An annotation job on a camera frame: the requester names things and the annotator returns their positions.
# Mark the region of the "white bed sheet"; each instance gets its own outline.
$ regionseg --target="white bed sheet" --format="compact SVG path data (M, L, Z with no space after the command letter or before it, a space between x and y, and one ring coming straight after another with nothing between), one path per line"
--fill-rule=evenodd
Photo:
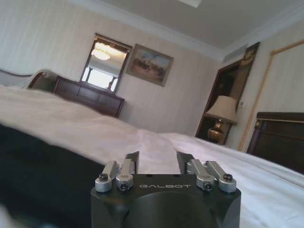
M139 173L179 173L176 151L215 160L242 192L242 228L304 227L304 176L282 166L185 135L137 129L40 91L0 86L0 107L0 124L97 162L121 163L140 151Z

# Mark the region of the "landscape painting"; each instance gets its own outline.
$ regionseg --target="landscape painting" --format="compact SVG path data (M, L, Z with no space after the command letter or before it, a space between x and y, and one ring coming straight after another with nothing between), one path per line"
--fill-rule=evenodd
M172 62L172 57L136 44L127 74L164 86Z

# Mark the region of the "lamp base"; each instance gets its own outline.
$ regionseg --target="lamp base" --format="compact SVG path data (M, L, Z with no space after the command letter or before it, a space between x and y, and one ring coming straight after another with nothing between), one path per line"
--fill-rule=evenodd
M214 127L208 130L208 140L213 143L219 143L224 138L224 133L221 130L222 121L217 120Z

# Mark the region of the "ceiling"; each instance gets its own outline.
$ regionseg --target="ceiling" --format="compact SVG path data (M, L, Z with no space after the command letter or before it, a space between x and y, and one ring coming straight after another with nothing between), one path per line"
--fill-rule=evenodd
M225 49L277 14L303 0L99 0L181 34Z

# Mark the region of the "table lamp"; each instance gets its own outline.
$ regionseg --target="table lamp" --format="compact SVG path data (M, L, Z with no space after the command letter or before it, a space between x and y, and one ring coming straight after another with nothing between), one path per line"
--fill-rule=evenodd
M215 126L208 130L208 139L211 142L219 143L223 139L223 123L237 125L236 105L237 101L232 97L218 96L214 105L205 113L205 116L217 119Z

